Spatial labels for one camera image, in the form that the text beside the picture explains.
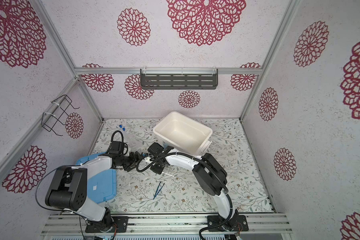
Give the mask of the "blue tweezers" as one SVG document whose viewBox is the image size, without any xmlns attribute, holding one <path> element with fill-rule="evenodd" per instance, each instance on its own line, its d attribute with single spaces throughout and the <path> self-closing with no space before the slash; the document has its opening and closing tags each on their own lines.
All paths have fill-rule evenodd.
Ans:
<svg viewBox="0 0 360 240">
<path fill-rule="evenodd" d="M 159 182 L 158 187 L 157 187 L 157 189 L 156 189 L 156 191 L 155 191 L 155 193 L 154 193 L 153 200 L 155 200 L 155 199 L 159 196 L 159 194 L 161 193 L 164 185 L 165 185 L 164 182 Z"/>
</svg>

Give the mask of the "clear plastic tube rack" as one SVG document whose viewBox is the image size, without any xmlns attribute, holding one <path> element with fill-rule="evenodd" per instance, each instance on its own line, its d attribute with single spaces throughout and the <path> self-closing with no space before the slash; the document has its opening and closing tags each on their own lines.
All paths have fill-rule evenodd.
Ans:
<svg viewBox="0 0 360 240">
<path fill-rule="evenodd" d="M 120 129 L 120 131 L 123 133 L 124 142 L 127 143 L 130 148 L 134 147 L 135 146 L 135 138 L 134 138 L 133 134 L 127 127 L 123 126 L 123 128 L 125 128 L 126 131 L 123 132 L 122 129 Z"/>
</svg>

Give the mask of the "white plastic bin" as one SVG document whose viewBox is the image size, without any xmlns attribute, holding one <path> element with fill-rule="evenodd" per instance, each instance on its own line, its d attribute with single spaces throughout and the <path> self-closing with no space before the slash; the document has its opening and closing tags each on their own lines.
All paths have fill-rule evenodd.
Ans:
<svg viewBox="0 0 360 240">
<path fill-rule="evenodd" d="M 211 144 L 213 130 L 178 112 L 171 112 L 153 128 L 164 147 L 171 146 L 190 155 L 202 155 Z"/>
</svg>

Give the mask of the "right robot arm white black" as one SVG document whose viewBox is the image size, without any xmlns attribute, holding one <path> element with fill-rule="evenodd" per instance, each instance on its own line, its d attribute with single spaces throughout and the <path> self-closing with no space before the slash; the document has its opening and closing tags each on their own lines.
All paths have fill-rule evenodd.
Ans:
<svg viewBox="0 0 360 240">
<path fill-rule="evenodd" d="M 228 194 L 227 172 L 211 154 L 191 156 L 173 147 L 162 147 L 153 143 L 148 148 L 150 163 L 146 169 L 162 174 L 166 166 L 175 166 L 191 171 L 204 192 L 211 195 L 218 207 L 223 221 L 232 221 L 237 217 L 232 200 Z"/>
</svg>

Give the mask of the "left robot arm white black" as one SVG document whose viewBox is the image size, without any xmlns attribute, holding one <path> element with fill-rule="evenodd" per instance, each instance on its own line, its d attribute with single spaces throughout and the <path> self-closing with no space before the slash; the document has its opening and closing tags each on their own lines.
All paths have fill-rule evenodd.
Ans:
<svg viewBox="0 0 360 240">
<path fill-rule="evenodd" d="M 92 159 L 82 165 L 60 166 L 55 170 L 45 204 L 59 210 L 74 212 L 85 218 L 97 231 L 109 232 L 114 226 L 111 212 L 88 197 L 88 180 L 117 167 L 130 172 L 144 156 L 138 152 L 131 152 L 124 156 L 101 153 L 91 157 Z"/>
</svg>

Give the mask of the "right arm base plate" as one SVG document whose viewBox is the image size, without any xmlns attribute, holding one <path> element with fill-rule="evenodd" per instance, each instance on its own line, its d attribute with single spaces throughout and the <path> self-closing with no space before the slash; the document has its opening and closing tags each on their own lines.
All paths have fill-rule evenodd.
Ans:
<svg viewBox="0 0 360 240">
<path fill-rule="evenodd" d="M 209 232 L 247 232 L 249 230 L 249 225 L 247 222 L 247 218 L 244 215 L 234 215 L 232 219 L 227 221 L 224 225 L 219 227 L 214 227 L 219 223 L 223 222 L 223 218 L 219 215 L 207 216 L 207 223 Z"/>
</svg>

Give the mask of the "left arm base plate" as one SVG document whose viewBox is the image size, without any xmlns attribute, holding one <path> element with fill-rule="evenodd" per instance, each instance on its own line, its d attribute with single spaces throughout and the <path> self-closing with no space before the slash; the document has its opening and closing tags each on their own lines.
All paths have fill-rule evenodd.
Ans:
<svg viewBox="0 0 360 240">
<path fill-rule="evenodd" d="M 125 233 L 128 227 L 129 217 L 112 216 L 100 222 L 89 221 L 85 233 Z"/>
</svg>

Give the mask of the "blue plastic lid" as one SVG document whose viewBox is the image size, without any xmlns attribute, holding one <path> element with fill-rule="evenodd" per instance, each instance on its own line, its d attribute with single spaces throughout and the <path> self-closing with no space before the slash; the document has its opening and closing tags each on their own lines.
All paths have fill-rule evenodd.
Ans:
<svg viewBox="0 0 360 240">
<path fill-rule="evenodd" d="M 97 204 L 117 195 L 117 171 L 107 169 L 87 179 L 87 197 Z"/>
</svg>

